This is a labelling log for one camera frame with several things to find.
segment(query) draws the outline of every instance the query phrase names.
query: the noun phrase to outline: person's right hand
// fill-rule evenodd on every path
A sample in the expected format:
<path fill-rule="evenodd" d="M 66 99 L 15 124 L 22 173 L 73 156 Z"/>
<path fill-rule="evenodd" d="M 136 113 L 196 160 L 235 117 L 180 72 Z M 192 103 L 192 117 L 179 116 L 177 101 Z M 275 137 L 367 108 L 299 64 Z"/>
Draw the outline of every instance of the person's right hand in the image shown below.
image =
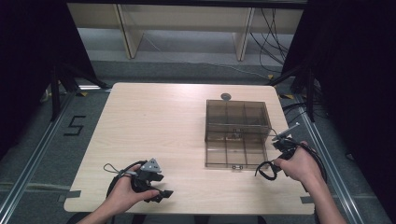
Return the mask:
<path fill-rule="evenodd" d="M 317 163 L 302 147 L 297 147 L 294 155 L 288 161 L 276 159 L 274 164 L 279 166 L 292 179 L 303 184 L 322 179 Z"/>

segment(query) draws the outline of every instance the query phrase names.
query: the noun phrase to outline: gray carpet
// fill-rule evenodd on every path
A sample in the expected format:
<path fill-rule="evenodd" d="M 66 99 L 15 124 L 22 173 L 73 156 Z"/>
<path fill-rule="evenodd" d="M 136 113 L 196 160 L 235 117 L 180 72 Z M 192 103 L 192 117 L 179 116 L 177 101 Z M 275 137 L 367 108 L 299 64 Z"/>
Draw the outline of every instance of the gray carpet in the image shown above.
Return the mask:
<path fill-rule="evenodd" d="M 92 62 L 97 76 L 114 84 L 127 82 L 159 82 L 159 83 L 214 83 L 236 85 L 263 85 L 267 80 L 258 75 L 241 73 L 227 67 L 211 64 L 191 63 L 117 63 Z M 260 66 L 238 66 L 238 69 L 259 73 L 267 77 L 272 72 L 265 72 Z M 290 93 L 287 80 L 276 86 L 279 94 Z M 65 195 L 67 188 L 73 182 L 74 176 L 84 156 L 87 145 L 106 103 L 108 92 L 90 91 L 87 96 L 74 97 L 67 108 L 61 125 L 51 141 L 43 160 L 40 162 L 28 190 L 23 194 L 9 223 L 65 223 L 74 214 L 63 210 L 63 204 L 58 202 Z M 293 99 L 280 99 L 281 104 L 291 105 Z M 50 122 L 50 101 L 43 103 L 33 116 L 31 123 L 21 141 L 12 148 L 0 162 L 0 199 L 4 200 L 9 184 L 16 181 L 24 164 L 28 161 L 41 135 Z M 347 148 L 337 135 L 331 121 L 322 105 L 315 105 L 316 125 L 323 140 L 332 153 L 338 170 L 346 181 L 346 185 L 355 197 L 356 203 L 366 223 L 390 223 L 378 200 L 362 176 L 359 167 L 345 157 Z M 287 121 L 304 123 L 299 109 L 293 109 L 286 116 Z M 65 136 L 65 133 L 76 133 L 77 129 L 69 128 L 74 116 L 85 116 L 75 119 L 75 124 L 83 125 L 79 135 Z M 296 140 L 312 142 L 311 136 L 302 125 L 292 133 Z M 329 181 L 332 194 L 340 208 L 343 208 L 336 197 Z M 131 215 L 122 215 L 117 223 L 128 223 Z M 315 223 L 313 216 L 264 216 L 267 223 Z"/>

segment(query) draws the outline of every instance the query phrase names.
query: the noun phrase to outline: brown translucent organizer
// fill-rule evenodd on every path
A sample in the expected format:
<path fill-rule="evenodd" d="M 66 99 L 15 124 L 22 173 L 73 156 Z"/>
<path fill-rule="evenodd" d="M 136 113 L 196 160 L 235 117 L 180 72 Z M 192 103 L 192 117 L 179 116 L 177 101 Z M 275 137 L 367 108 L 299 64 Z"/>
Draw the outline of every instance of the brown translucent organizer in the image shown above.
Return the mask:
<path fill-rule="evenodd" d="M 256 169 L 267 161 L 269 132 L 264 102 L 207 100 L 205 166 Z"/>

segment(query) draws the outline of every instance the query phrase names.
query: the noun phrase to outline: light wood table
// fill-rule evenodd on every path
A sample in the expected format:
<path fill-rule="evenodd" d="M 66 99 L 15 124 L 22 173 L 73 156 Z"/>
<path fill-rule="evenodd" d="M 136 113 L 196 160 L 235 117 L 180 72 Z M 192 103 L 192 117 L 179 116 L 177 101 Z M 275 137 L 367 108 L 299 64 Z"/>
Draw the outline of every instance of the light wood table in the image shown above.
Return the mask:
<path fill-rule="evenodd" d="M 123 169 L 135 161 L 155 158 L 164 179 L 152 182 L 174 193 L 160 203 L 138 203 L 128 212 L 145 214 L 312 214 L 314 205 L 302 203 L 303 186 L 278 173 L 275 181 L 254 171 L 205 168 L 206 100 L 220 100 L 227 92 L 235 101 L 262 101 L 273 128 L 288 128 L 273 87 L 242 85 L 145 84 L 114 85 L 92 140 L 79 167 L 69 198 L 69 212 L 93 211 L 106 197 L 115 174 L 106 163 Z M 266 143 L 268 158 L 280 152 Z"/>

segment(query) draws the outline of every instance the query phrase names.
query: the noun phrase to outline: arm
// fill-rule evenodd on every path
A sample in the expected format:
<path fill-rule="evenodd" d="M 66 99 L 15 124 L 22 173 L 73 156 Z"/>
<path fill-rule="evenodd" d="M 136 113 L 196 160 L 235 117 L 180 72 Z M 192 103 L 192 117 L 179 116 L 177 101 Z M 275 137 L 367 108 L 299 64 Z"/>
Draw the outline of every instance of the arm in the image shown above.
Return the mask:
<path fill-rule="evenodd" d="M 131 168 L 131 171 L 135 171 L 139 167 L 139 165 L 136 165 Z M 105 201 L 78 224 L 106 223 L 109 218 L 116 214 L 124 213 L 134 206 L 134 204 L 155 197 L 158 194 L 158 190 L 148 190 L 141 193 L 134 192 L 131 187 L 131 178 L 124 176 L 117 181 L 114 189 L 110 192 Z"/>
<path fill-rule="evenodd" d="M 303 148 L 298 147 L 290 160 L 276 159 L 274 164 L 294 180 L 302 182 L 314 200 L 320 223 L 346 223 L 335 205 L 317 163 Z"/>

